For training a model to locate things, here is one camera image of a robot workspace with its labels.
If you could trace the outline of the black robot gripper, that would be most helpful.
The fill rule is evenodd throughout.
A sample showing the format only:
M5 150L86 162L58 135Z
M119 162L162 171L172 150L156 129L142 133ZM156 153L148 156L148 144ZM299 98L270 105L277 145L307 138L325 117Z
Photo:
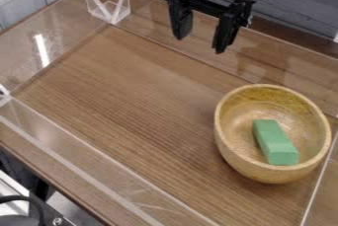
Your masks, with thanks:
M225 52L234 43L239 28L251 23L251 11L257 0L167 0L171 31L182 40L192 29L192 11L219 18L212 39L215 53Z

